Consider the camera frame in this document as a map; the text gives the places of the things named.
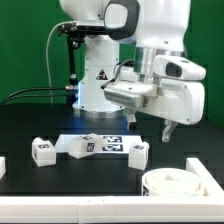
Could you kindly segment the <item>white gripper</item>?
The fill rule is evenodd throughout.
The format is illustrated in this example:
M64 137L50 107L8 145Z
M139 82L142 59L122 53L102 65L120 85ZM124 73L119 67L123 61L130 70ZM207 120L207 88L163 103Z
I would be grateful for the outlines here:
M105 98L125 108L127 129L135 130L135 112L166 119L162 141L168 143L177 123L198 123L203 115L204 87L199 82L161 78L158 84L138 80L131 70L122 70L116 80L103 85Z

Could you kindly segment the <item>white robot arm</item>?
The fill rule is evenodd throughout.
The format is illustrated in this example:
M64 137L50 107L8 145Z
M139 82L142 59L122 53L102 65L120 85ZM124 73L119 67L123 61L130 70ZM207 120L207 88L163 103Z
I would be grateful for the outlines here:
M162 118L164 142L178 124L201 120L206 71L183 56L191 0L59 2L75 44L86 47L76 110L94 117L121 112L129 130L137 112Z

